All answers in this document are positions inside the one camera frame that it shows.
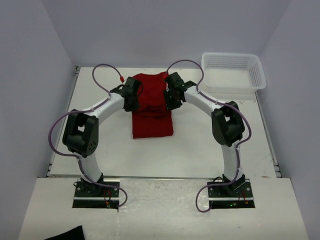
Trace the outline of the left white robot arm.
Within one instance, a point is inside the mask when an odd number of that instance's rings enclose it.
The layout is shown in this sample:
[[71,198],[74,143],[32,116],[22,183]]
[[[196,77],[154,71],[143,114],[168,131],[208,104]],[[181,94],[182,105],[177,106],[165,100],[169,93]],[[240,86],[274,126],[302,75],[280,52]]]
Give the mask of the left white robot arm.
[[138,97],[144,87],[141,81],[128,77],[124,84],[113,88],[108,96],[84,110],[73,110],[67,117],[62,143],[76,158],[81,178],[88,182],[86,190],[97,197],[103,193],[106,184],[102,183],[95,151],[99,144],[99,126],[114,113],[125,110],[134,112],[140,108]]

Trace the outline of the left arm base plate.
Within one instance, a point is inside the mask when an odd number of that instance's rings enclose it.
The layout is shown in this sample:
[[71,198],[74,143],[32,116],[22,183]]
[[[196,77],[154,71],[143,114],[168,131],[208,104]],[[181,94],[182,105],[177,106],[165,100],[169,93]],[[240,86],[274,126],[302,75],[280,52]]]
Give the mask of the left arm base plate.
[[118,180],[106,181],[101,178],[98,183],[112,187],[98,186],[82,178],[73,183],[75,187],[72,207],[74,209],[119,209]]

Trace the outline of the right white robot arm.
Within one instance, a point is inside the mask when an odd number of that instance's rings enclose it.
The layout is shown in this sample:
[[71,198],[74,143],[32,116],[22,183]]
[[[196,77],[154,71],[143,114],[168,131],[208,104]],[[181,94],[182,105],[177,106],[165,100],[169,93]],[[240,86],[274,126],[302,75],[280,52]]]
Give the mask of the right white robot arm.
[[217,189],[224,191],[227,196],[235,196],[245,182],[239,153],[245,126],[238,105],[234,101],[225,102],[210,97],[201,92],[196,83],[184,82],[177,72],[165,73],[163,78],[167,84],[163,94],[168,110],[175,110],[183,103],[189,103],[211,118],[212,135],[221,145],[224,162],[222,183],[217,185]]

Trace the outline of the red t-shirt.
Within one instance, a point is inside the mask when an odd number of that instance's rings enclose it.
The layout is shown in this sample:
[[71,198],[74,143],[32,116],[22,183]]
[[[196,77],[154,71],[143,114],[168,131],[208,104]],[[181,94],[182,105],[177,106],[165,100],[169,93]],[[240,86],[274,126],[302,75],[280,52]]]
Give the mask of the red t-shirt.
[[172,112],[167,110],[164,91],[167,74],[139,73],[133,76],[142,83],[143,90],[138,96],[140,105],[132,112],[132,137],[134,139],[169,137],[174,134]]

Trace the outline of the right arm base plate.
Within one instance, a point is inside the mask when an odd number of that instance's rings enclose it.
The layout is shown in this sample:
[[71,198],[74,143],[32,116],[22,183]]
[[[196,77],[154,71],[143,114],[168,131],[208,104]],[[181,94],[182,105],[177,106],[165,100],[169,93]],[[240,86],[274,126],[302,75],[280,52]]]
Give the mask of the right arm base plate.
[[249,179],[243,175],[228,186],[207,188],[209,207],[215,209],[254,209],[254,195]]

